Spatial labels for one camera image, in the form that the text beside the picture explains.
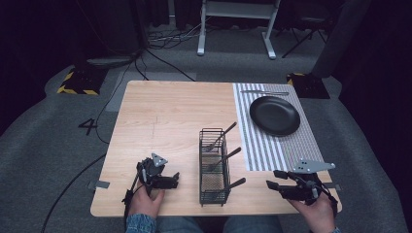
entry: robotic hand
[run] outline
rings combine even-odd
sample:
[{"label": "robotic hand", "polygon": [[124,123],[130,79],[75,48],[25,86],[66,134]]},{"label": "robotic hand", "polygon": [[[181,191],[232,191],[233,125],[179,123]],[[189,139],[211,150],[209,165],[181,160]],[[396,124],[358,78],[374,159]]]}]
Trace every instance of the robotic hand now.
[{"label": "robotic hand", "polygon": [[173,177],[162,177],[161,172],[167,160],[152,153],[152,158],[146,158],[137,164],[137,176],[139,181],[146,187],[148,194],[152,188],[171,189],[178,186],[179,173]]},{"label": "robotic hand", "polygon": [[136,169],[137,174],[134,179],[133,185],[130,189],[126,191],[124,199],[121,201],[124,203],[124,226],[125,226],[125,219],[127,218],[128,210],[130,207],[131,199],[133,198],[134,193],[140,187],[135,189],[135,185],[137,180],[145,186],[148,195],[151,194],[153,188],[161,188],[161,189],[171,189],[176,188],[178,186],[178,179],[179,173],[176,173],[173,177],[162,177],[161,172],[165,167],[168,161],[159,155],[152,153],[152,158],[146,158],[142,162],[137,163]]},{"label": "robotic hand", "polygon": [[337,213],[337,201],[330,194],[318,177],[317,172],[335,168],[333,163],[324,163],[312,160],[301,159],[294,167],[293,172],[275,170],[273,173],[276,178],[292,179],[296,186],[279,185],[271,181],[266,181],[267,187],[282,195],[284,199],[304,201],[306,205],[312,205],[324,192],[331,201],[334,214]]}]

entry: black curtain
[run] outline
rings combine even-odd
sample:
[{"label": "black curtain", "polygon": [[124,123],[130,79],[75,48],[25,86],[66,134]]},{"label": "black curtain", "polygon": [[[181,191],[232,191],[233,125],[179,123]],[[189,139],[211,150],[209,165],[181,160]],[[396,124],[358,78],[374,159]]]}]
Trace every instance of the black curtain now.
[{"label": "black curtain", "polygon": [[372,1],[333,74],[342,83],[340,100],[395,185],[406,219],[412,219],[407,205],[412,196],[411,11],[410,1]]},{"label": "black curtain", "polygon": [[149,7],[150,22],[154,27],[169,24],[169,4],[167,0],[146,1]]}]

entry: white table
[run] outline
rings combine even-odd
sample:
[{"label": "white table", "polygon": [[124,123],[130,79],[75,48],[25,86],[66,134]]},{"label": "white table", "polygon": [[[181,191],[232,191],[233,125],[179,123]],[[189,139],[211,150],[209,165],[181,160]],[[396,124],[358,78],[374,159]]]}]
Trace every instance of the white table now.
[{"label": "white table", "polygon": [[267,49],[270,59],[276,58],[275,50],[270,43],[270,33],[272,32],[273,23],[275,22],[278,11],[279,1],[275,4],[253,4],[253,3],[233,3],[233,2],[213,2],[203,0],[201,29],[199,44],[197,48],[198,55],[204,55],[206,42],[206,16],[210,17],[246,17],[269,19],[266,32],[262,32],[262,38]]}]

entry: wooden table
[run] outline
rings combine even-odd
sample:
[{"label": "wooden table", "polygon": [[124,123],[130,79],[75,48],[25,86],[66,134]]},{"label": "wooden table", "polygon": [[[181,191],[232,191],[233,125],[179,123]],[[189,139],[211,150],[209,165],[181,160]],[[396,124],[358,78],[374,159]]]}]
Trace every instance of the wooden table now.
[{"label": "wooden table", "polygon": [[[128,83],[99,181],[91,205],[94,216],[122,216],[121,200],[136,176],[136,164],[152,152],[168,159],[162,172],[171,177],[180,172],[176,189],[166,190],[160,216],[228,216],[291,214],[296,210],[281,195],[266,186],[280,180],[272,172],[247,171],[242,151],[229,159],[230,179],[246,182],[233,188],[227,203],[199,204],[199,131],[226,129],[237,121],[232,83],[141,82]],[[227,135],[227,150],[242,145],[239,127]],[[328,171],[319,173],[331,183]],[[338,199],[335,189],[330,190]]]}]

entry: black plate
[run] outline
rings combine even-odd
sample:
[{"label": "black plate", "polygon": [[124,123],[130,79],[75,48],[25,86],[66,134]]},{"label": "black plate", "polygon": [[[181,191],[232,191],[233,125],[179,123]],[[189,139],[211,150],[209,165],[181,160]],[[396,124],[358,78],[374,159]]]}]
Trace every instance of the black plate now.
[{"label": "black plate", "polygon": [[274,136],[287,136],[299,128],[300,116],[288,101],[263,96],[256,99],[249,109],[252,121],[265,132]]}]

